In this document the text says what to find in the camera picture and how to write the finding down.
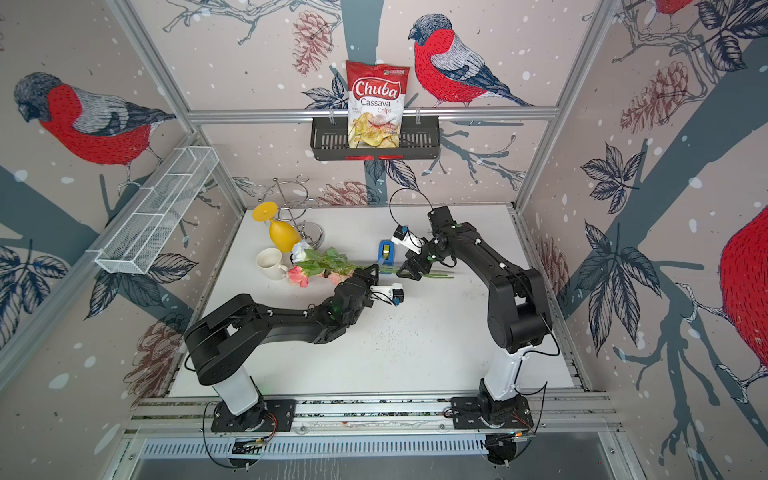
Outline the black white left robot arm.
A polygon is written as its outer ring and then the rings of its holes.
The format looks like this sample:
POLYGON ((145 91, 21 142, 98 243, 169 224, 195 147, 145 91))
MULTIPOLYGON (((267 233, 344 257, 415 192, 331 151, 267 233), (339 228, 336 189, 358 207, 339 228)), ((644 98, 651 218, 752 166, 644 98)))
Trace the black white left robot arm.
POLYGON ((238 294, 191 326, 184 334, 198 382, 211 386, 235 416, 259 414, 262 395, 244 368, 262 344, 304 342, 327 344, 356 324, 373 306, 372 288, 379 266, 358 268, 336 285, 334 294, 305 309, 284 309, 257 303, 238 294))

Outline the blue tape dispenser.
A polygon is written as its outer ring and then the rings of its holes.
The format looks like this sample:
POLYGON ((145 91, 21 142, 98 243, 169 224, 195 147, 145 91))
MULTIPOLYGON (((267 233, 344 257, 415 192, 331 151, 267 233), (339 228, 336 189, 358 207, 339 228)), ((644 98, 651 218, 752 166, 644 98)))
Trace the blue tape dispenser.
POLYGON ((391 240, 382 240, 378 246, 377 263, 382 266, 394 265, 395 245, 391 240))

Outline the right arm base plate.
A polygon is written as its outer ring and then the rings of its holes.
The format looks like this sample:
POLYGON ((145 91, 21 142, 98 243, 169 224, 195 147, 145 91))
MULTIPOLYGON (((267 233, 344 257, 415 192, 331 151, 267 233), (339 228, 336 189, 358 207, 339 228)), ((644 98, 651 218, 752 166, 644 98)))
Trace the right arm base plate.
POLYGON ((443 416, 452 421, 456 430, 532 430, 534 427, 528 400, 522 395, 504 401, 492 400, 485 394, 453 397, 443 416))

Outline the pink flower bouquet green stems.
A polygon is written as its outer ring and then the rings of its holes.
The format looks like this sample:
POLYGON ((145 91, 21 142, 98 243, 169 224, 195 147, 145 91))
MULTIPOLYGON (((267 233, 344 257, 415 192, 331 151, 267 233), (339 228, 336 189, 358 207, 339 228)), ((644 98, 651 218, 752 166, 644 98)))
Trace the pink flower bouquet green stems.
POLYGON ((338 285, 351 278, 357 269, 364 269, 333 247, 318 253, 305 241, 293 246, 291 261, 293 266, 287 272, 288 282, 301 288, 306 288, 313 277, 327 278, 338 285))

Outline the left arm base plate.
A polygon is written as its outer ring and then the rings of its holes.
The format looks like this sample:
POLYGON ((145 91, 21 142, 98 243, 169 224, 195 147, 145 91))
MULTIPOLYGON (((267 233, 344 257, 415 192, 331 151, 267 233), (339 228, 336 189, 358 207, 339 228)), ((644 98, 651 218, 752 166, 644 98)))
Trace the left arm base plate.
POLYGON ((213 411, 213 433, 288 432, 291 430, 297 402, 294 399, 261 399, 240 415, 231 413, 219 402, 213 411))

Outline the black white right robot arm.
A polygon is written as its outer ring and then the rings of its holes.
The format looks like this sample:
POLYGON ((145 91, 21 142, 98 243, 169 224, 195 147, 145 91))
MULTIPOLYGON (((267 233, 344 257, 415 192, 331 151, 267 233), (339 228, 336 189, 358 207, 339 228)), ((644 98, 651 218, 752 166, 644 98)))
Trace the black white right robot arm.
POLYGON ((500 425, 522 405, 523 366, 541 353, 539 346, 552 333, 543 275, 504 258, 472 224, 455 221, 446 206, 432 209, 428 219, 430 239, 404 225, 393 233, 392 242, 407 249, 397 275, 418 281, 433 264, 451 259, 466 264, 487 287, 487 326, 499 350, 480 381, 477 402, 483 420, 500 425))

